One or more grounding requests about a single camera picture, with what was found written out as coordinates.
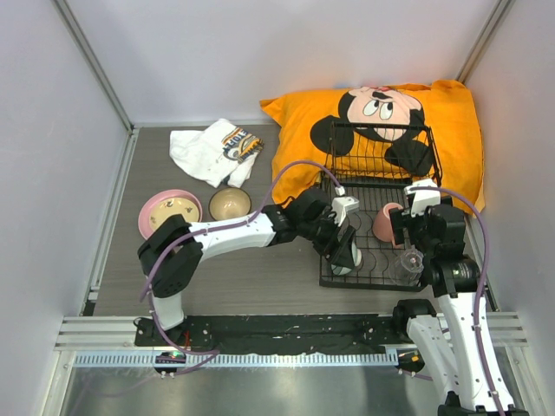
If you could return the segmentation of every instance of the orange pillowcase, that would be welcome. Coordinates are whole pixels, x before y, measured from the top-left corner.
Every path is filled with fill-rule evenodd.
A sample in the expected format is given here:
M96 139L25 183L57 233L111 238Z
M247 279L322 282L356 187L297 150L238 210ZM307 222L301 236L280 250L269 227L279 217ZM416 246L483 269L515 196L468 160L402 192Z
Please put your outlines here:
M341 173L364 172L383 178L429 176L434 172L433 151L426 135L419 134L429 126L441 163L441 185L461 193L479 210L484 207L480 127L472 95L457 81L305 91L263 100L260 106L282 127L272 161L274 178L294 160L309 159L332 167L330 142L334 154L344 156L333 166ZM412 128L342 128L337 129L341 134L331 135L332 125L342 122ZM296 198L316 183L318 174L314 166L292 167L274 188L274 201L279 204L289 196Z

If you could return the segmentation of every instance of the beige bowl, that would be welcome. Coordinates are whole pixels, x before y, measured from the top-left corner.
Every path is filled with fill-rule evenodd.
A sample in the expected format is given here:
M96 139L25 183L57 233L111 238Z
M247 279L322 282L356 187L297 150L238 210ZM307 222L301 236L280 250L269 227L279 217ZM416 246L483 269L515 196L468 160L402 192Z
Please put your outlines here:
M225 188L214 193L209 211L216 221L243 217L251 211L251 198L242 189Z

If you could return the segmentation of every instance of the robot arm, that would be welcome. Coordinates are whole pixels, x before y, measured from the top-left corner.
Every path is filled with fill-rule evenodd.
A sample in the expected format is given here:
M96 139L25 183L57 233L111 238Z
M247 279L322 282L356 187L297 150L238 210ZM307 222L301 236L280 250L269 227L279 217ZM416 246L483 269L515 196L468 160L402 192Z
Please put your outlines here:
M353 197L329 197L317 188L310 188L287 207L267 205L252 221L254 214L212 223L187 224L183 217L170 217L139 248L143 272L148 275L161 252L175 239L195 231L218 227L220 231L200 233L187 239L162 262L153 280L153 305L164 330L183 322L181 292L189 284L197 266L219 254L249 247L268 247L293 241L297 236L312 242L314 249L330 264L346 273L361 261L354 245L355 230L346 227L339 232L343 220L358 210Z
M412 191L415 186L436 185L430 179L405 189L410 208L390 212L397 241L408 229L411 243L424 254L422 285L431 285L447 320L453 348L443 336L429 301L399 301L394 310L396 328L418 347L445 404L440 416L497 415L497 395L507 416L528 415L516 410L503 381L486 320L486 299L480 298L480 329L489 373L495 391L490 392L474 333L473 306L480 270L463 255L465 222L462 210L441 200L438 191Z

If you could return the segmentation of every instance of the black metal rack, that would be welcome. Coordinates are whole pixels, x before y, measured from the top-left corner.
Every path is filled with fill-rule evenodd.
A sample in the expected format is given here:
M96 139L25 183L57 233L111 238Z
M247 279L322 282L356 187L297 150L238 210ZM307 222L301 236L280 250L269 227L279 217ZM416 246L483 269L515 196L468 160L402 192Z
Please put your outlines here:
M389 153L388 159L397 165L389 163L384 158L384 153L391 147L391 142L380 142L369 140L365 137L356 137L353 149L348 155L339 155L336 145L341 140L347 139L352 132L363 132L365 129L381 129L380 133L386 137L394 138L402 136L408 130L424 146L416 145L417 157L409 157L409 152ZM403 150L411 150L412 143L405 144ZM405 236L405 244L402 248L395 248L391 243L384 243L377 239L372 233L372 224L375 216L381 208L389 203L396 202L404 207L408 203L403 195L403 188L415 179L431 178L438 185L441 184L441 164L437 156L434 137L430 127L413 127L384 124L363 123L336 123L331 128L330 151L326 166L337 176L345 187L347 195L357 198L360 202L358 212L350 214L343 223L343 227L352 225L356 229L356 246L362 253L362 265L344 276L335 275L330 265L321 259L320 261L320 285L332 288L352 289L379 289L379 290L401 290L420 291L419 286L399 286L389 280L389 266L395 258L410 247L408 236ZM409 172L402 166L413 169ZM333 199L335 195L334 186L327 178L323 178L321 187Z

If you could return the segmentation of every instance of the wall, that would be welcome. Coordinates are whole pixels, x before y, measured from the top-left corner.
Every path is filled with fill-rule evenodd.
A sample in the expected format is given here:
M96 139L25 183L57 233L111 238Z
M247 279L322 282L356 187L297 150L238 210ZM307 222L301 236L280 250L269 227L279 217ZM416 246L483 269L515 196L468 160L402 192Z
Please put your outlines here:
M69 0L134 122L263 119L258 101L457 75L493 1Z
M0 6L2 414L36 414L79 313L126 134L52 4Z
M517 310L555 409L555 3L515 2L468 86L486 152L490 279L501 307Z

